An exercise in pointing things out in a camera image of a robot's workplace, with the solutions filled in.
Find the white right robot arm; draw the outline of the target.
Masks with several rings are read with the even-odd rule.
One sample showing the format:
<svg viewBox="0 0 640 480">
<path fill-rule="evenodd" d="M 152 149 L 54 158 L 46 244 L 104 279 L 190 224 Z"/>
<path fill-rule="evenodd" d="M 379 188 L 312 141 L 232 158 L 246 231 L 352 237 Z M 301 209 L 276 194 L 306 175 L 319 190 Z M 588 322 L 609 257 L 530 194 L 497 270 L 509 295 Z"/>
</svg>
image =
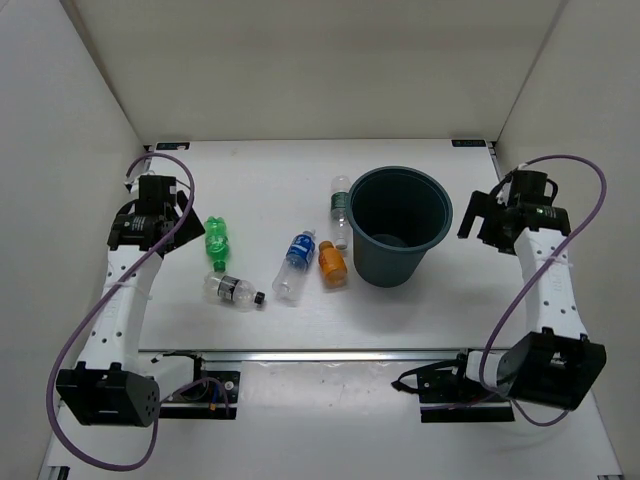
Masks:
<svg viewBox="0 0 640 480">
<path fill-rule="evenodd" d="M 470 400 L 484 388 L 508 400 L 575 410 L 606 363 L 603 345 L 589 339 L 573 294 L 568 249 L 573 229 L 554 206 L 558 187 L 547 174 L 515 170 L 491 192 L 472 193 L 459 238 L 476 219 L 478 237 L 517 257 L 524 282 L 515 302 L 526 308 L 527 334 L 502 354 L 489 348 L 468 354 L 449 375 L 449 387 Z"/>
</svg>

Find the green soda bottle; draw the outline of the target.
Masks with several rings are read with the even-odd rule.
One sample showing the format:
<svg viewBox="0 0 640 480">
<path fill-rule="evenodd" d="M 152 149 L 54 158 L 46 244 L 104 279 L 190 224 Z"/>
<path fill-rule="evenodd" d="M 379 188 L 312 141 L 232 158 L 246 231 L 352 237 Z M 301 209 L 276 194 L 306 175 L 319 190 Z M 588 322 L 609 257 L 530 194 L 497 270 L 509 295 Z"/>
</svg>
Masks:
<svg viewBox="0 0 640 480">
<path fill-rule="evenodd" d="M 210 216 L 204 223 L 205 251 L 215 272 L 225 272 L 230 255 L 227 225 L 222 217 Z"/>
</svg>

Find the clear bottle green label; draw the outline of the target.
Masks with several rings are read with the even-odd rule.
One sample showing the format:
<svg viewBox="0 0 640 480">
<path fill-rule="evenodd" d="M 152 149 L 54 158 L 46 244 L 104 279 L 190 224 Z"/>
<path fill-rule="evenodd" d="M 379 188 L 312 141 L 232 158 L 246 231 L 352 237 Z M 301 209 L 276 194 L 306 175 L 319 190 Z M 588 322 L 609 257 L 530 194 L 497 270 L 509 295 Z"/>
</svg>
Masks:
<svg viewBox="0 0 640 480">
<path fill-rule="evenodd" d="M 349 245 L 350 225 L 346 214 L 347 197 L 351 182 L 347 176 L 340 175 L 331 182 L 330 215 L 333 244 L 338 250 L 345 251 Z"/>
</svg>

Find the clear bottle black label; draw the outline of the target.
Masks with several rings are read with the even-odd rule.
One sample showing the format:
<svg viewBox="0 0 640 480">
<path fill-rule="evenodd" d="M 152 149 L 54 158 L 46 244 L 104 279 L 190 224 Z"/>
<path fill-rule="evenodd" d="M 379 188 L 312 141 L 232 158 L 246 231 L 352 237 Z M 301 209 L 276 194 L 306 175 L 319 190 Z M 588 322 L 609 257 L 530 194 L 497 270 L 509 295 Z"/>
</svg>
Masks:
<svg viewBox="0 0 640 480">
<path fill-rule="evenodd" d="M 215 271 L 204 278 L 203 298 L 209 304 L 233 307 L 239 311 L 260 309 L 266 302 L 265 293 L 249 281 Z"/>
</svg>

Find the orange juice bottle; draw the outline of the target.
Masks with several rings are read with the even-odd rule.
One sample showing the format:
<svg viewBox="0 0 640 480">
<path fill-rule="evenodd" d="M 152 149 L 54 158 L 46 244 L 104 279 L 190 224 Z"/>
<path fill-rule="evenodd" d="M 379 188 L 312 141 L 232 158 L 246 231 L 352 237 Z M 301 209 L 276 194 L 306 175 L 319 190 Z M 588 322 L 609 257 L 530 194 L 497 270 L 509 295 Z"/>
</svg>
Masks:
<svg viewBox="0 0 640 480">
<path fill-rule="evenodd" d="M 345 285 L 348 272 L 340 251 L 330 241 L 321 242 L 318 249 L 318 262 L 326 285 L 331 288 Z"/>
</svg>

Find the blue label water bottle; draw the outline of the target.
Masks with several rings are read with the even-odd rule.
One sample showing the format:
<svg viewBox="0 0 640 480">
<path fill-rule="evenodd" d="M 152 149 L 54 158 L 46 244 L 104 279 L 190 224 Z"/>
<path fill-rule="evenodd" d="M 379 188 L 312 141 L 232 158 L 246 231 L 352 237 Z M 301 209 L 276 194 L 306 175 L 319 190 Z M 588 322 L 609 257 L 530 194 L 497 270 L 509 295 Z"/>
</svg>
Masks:
<svg viewBox="0 0 640 480">
<path fill-rule="evenodd" d="M 313 229 L 303 230 L 292 239 L 280 270 L 272 282 L 272 289 L 278 300 L 290 304 L 299 300 L 315 249 Z"/>
</svg>

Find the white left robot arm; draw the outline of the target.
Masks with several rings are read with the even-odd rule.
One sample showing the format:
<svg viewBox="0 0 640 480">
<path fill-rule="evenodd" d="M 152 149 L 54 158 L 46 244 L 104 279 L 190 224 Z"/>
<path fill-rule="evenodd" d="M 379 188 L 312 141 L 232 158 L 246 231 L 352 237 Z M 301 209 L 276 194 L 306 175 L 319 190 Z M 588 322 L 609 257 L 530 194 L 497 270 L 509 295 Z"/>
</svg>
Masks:
<svg viewBox="0 0 640 480">
<path fill-rule="evenodd" d="M 140 177 L 136 198 L 112 223 L 103 289 L 113 296 L 99 308 L 87 342 L 72 369 L 55 386 L 82 425 L 147 427 L 175 391 L 188 400 L 206 395 L 210 377 L 192 354 L 152 359 L 139 354 L 150 290 L 164 257 L 203 234 L 175 178 Z"/>
</svg>

